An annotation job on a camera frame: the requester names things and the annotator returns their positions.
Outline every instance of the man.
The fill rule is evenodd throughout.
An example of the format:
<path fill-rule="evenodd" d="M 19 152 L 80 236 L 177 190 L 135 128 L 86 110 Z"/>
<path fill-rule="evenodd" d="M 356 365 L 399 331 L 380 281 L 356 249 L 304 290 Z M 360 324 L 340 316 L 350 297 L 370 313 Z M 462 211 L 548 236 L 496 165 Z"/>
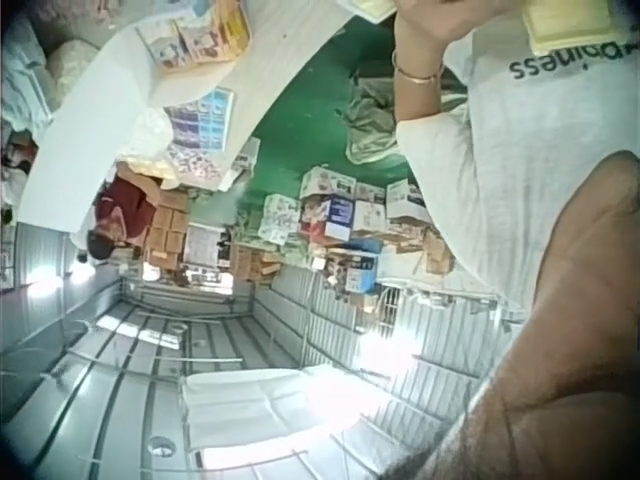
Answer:
<path fill-rule="evenodd" d="M 160 203 L 160 187 L 121 162 L 113 182 L 99 195 L 96 225 L 87 235 L 87 250 L 107 260 L 116 247 L 131 245 L 145 234 Z"/>
<path fill-rule="evenodd" d="M 384 478 L 627 478 L 640 432 L 637 39 L 536 57 L 521 16 L 498 17 L 509 2 L 396 3 L 400 149 L 458 261 L 530 318 L 438 454 Z M 443 63 L 467 83 L 468 116 L 441 112 Z"/>

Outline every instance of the bracelet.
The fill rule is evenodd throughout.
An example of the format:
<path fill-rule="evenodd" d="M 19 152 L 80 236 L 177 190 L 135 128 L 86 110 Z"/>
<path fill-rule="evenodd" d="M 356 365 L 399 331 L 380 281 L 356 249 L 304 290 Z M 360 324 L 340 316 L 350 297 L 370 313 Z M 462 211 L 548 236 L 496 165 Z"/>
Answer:
<path fill-rule="evenodd" d="M 444 63 L 442 63 L 440 65 L 440 70 L 438 71 L 438 73 L 429 75 L 428 77 L 420 78 L 420 77 L 414 77 L 413 75 L 409 75 L 407 72 L 405 72 L 404 70 L 402 70 L 402 68 L 398 66 L 396 50 L 394 50 L 393 53 L 391 54 L 391 64 L 393 65 L 393 70 L 398 74 L 400 74 L 400 76 L 402 76 L 405 80 L 409 80 L 411 83 L 415 83 L 418 85 L 435 83 L 440 79 L 442 72 L 444 72 Z"/>

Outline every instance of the red shirt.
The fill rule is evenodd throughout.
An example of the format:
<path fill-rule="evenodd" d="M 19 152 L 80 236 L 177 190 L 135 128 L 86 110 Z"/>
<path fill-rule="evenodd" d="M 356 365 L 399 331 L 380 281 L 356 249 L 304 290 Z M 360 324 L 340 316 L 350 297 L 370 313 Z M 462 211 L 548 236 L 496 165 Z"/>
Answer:
<path fill-rule="evenodd" d="M 107 218 L 115 207 L 122 210 L 127 238 L 140 236 L 151 225 L 156 212 L 142 190 L 117 175 L 98 199 L 96 220 Z"/>

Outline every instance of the white t-shirt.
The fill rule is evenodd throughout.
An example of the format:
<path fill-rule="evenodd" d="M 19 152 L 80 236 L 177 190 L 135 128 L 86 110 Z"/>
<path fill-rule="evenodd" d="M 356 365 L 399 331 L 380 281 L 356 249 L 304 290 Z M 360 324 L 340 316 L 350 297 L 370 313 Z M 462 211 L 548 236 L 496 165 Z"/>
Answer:
<path fill-rule="evenodd" d="M 468 114 L 401 122 L 401 151 L 458 261 L 526 310 L 565 205 L 608 155 L 640 155 L 637 38 L 536 58 L 519 18 L 453 44 Z"/>

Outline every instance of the green surface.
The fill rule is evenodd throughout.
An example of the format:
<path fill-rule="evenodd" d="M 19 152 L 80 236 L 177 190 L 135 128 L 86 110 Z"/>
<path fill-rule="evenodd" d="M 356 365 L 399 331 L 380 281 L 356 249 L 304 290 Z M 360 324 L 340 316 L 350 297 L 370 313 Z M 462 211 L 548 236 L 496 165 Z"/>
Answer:
<path fill-rule="evenodd" d="M 341 115 L 350 100 L 350 76 L 363 63 L 388 63 L 392 49 L 389 28 L 354 19 L 303 67 L 254 133 L 262 143 L 245 203 L 259 205 L 271 193 L 297 197 L 302 176 L 315 165 L 380 186 L 408 173 L 399 157 L 358 166 L 344 153 Z"/>

